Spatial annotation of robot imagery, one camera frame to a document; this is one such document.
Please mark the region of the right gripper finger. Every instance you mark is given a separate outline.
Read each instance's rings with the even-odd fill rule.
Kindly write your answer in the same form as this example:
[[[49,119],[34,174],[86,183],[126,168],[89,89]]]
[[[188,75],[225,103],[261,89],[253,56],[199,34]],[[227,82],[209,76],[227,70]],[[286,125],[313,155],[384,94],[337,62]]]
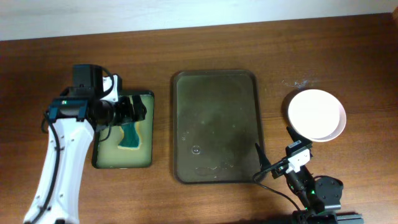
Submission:
[[[287,126],[286,130],[293,141],[293,143],[290,146],[298,146],[298,145],[306,146],[307,145],[307,139],[305,137],[303,137],[302,135],[300,135],[298,132],[296,132],[295,129]]]
[[[265,155],[264,150],[260,147],[258,143],[255,143],[257,155],[259,157],[259,164],[260,164],[260,170],[264,171],[268,169],[271,166],[271,163],[269,162],[268,158]]]

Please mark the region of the yellow green sponge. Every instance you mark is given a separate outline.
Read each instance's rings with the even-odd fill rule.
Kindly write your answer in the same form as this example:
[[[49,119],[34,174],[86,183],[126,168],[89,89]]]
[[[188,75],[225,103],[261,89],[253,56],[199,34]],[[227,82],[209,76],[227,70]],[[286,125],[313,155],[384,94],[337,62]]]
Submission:
[[[123,134],[118,148],[127,150],[137,150],[142,144],[139,122],[124,124],[120,127]]]

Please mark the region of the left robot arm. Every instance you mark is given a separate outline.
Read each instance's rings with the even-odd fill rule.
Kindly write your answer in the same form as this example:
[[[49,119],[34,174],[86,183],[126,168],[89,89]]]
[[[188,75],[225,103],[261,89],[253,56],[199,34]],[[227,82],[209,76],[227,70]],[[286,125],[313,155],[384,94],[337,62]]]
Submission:
[[[93,64],[73,66],[73,84],[44,112],[47,153],[24,223],[79,223],[78,199],[90,144],[114,127],[135,127],[146,118],[140,96],[122,94],[122,79]]]

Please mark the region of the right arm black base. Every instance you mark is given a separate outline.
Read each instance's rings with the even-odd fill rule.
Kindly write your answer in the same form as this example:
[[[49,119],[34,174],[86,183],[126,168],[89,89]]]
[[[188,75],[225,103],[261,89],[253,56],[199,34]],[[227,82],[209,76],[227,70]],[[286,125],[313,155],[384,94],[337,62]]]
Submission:
[[[294,212],[291,215],[271,218],[270,220],[260,221],[263,224],[365,224],[362,214],[335,212],[323,215],[310,215]]]

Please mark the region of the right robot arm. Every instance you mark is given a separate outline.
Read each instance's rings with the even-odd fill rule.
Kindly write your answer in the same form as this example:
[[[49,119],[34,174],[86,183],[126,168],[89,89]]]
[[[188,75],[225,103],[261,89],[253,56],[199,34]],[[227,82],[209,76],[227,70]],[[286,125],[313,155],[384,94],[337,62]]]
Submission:
[[[338,223],[336,211],[341,208],[342,181],[327,175],[314,177],[306,167],[312,158],[313,142],[291,127],[287,127],[287,132],[293,143],[285,148],[286,156],[275,164],[271,164],[264,150],[255,144],[260,171],[253,175],[252,181],[293,204],[296,211],[292,214],[292,223]],[[268,173],[274,179],[285,177],[288,188],[304,206],[303,210],[286,194],[261,183]]]

